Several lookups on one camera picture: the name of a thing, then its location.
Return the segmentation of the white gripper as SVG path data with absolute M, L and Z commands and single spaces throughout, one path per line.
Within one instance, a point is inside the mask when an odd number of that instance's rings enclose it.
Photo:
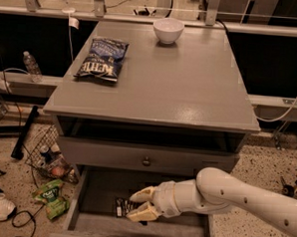
M 131 210 L 127 217 L 131 221 L 143 222 L 156 220 L 160 216 L 166 218 L 179 216 L 180 212 L 174 198 L 175 185 L 174 181 L 168 181 L 157 187 L 148 186 L 135 192 L 130 197 L 130 201 L 142 203 L 142 205 Z

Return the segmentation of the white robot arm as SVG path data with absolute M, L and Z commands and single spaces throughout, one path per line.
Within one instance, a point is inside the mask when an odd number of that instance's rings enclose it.
M 148 186 L 131 196 L 139 207 L 127 217 L 131 221 L 153 221 L 184 212 L 217 214 L 239 207 L 269 225 L 297 237 L 297 199 L 247 184 L 214 167 L 202 169 L 194 179 Z

